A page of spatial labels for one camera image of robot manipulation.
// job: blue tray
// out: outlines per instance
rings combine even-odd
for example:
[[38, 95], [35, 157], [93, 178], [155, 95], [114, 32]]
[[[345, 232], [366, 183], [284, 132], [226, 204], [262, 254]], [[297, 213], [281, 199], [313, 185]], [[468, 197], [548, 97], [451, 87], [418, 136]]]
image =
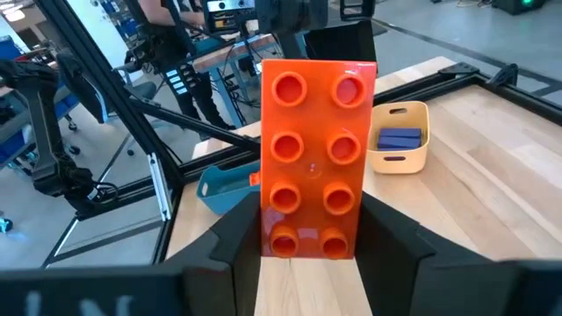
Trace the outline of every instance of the blue tray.
[[242, 201], [248, 193], [259, 191], [260, 185], [249, 185], [249, 175], [260, 170], [260, 162], [223, 171], [216, 166], [207, 168], [197, 187], [197, 197], [215, 214], [224, 215]]

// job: large duplo block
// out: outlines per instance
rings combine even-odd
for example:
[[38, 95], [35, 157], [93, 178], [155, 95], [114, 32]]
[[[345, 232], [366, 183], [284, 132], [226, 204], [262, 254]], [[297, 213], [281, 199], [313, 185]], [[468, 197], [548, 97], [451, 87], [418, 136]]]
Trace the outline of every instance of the large duplo block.
[[263, 62], [262, 255], [352, 258], [377, 65]]

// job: blue rectangular block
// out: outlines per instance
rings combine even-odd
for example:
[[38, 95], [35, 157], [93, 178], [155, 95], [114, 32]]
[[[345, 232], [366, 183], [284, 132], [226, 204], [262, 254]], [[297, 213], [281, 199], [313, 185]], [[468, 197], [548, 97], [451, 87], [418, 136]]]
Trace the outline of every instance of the blue rectangular block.
[[422, 140], [402, 137], [379, 137], [377, 148], [416, 149], [422, 145]]
[[381, 128], [378, 135], [419, 139], [422, 137], [422, 130], [421, 128]]

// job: lego stud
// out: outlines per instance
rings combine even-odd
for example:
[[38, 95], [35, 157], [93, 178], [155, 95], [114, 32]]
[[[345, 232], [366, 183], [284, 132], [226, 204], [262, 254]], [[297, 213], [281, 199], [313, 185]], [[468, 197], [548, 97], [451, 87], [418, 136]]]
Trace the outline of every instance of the lego stud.
[[295, 162], [300, 158], [305, 146], [302, 138], [295, 132], [283, 132], [273, 135], [271, 154], [279, 162]]
[[287, 182], [273, 184], [270, 193], [270, 205], [277, 212], [291, 214], [299, 208], [300, 191], [296, 185]]
[[355, 195], [347, 184], [336, 182], [324, 187], [324, 207], [330, 214], [336, 216], [347, 214], [354, 203]]
[[339, 165], [354, 162], [361, 154], [361, 144], [352, 133], [338, 133], [328, 139], [328, 156]]
[[353, 109], [363, 103], [366, 91], [363, 79], [345, 74], [337, 78], [332, 87], [332, 99], [343, 109]]
[[270, 236], [273, 255], [290, 258], [297, 254], [299, 237], [297, 232], [288, 226], [275, 226]]
[[296, 72], [286, 71], [273, 81], [273, 99], [279, 105], [293, 107], [306, 97], [306, 81]]
[[328, 259], [342, 259], [348, 253], [348, 239], [335, 227], [323, 230], [320, 234], [322, 252]]

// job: gray floor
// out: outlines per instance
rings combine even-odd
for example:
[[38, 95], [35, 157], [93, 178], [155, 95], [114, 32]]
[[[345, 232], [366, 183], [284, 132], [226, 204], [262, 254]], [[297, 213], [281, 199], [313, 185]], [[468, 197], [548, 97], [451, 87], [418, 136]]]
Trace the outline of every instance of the gray floor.
[[[427, 36], [456, 47], [480, 53], [497, 61], [515, 62], [539, 75], [562, 81], [562, 32], [559, 17], [562, 3], [549, 2], [540, 11], [509, 16], [491, 7], [461, 8], [456, 2], [432, 4], [429, 0], [387, 0], [378, 4], [375, 17], [399, 28]], [[463, 50], [450, 50], [435, 41], [422, 40], [404, 32], [389, 30], [375, 38], [379, 61], [379, 74], [385, 75], [426, 61], [445, 56], [454, 61], [467, 61], [482, 71], [493, 74], [498, 68]], [[146, 76], [143, 80], [160, 82], [159, 77]], [[536, 91], [548, 84], [520, 76], [519, 86]], [[253, 91], [258, 97], [259, 91]], [[562, 91], [546, 98], [562, 104]], [[220, 99], [215, 100], [224, 109]], [[162, 88], [156, 101], [177, 111], [177, 103], [168, 87]], [[249, 123], [259, 119], [259, 110], [241, 106]], [[99, 125], [91, 115], [78, 106], [72, 113], [79, 126], [72, 133], [61, 124], [64, 137], [83, 151], [75, 157], [76, 163], [100, 176], [115, 150], [123, 141], [126, 129], [115, 120]], [[159, 136], [181, 157], [188, 161], [199, 137], [177, 126], [157, 130]], [[138, 145], [132, 145], [134, 156], [119, 155], [105, 181], [121, 185], [149, 175], [147, 158]], [[45, 260], [61, 233], [73, 217], [73, 210], [63, 198], [46, 197], [35, 191], [28, 178], [12, 170], [0, 171], [0, 200], [5, 216], [15, 222], [15, 229], [0, 235], [0, 269], [38, 268]], [[149, 198], [94, 219], [80, 222], [66, 240], [62, 254], [88, 247], [92, 243], [148, 227], [145, 233], [95, 248], [87, 253], [70, 257], [53, 264], [53, 267], [103, 266], [149, 263], [159, 232], [159, 217], [155, 198]]]

